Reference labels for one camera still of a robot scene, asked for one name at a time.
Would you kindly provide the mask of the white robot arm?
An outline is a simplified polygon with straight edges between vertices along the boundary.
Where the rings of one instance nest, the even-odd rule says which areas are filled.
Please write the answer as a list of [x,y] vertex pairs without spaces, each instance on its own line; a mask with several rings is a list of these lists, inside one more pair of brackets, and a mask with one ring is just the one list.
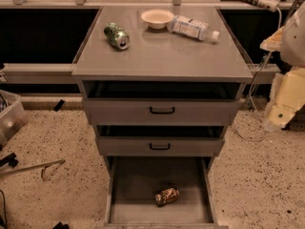
[[266,107],[266,131],[284,128],[305,105],[305,3],[286,24],[265,39],[260,48],[280,52],[280,59],[292,66],[284,75],[277,73],[272,83],[271,101]]

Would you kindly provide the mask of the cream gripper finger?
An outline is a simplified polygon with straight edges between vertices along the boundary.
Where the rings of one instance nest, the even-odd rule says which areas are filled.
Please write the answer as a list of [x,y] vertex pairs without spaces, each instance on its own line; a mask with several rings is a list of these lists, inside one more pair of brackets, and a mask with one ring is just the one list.
[[265,109],[263,127],[266,131],[284,128],[305,105],[305,69],[292,68],[285,74],[277,73]]

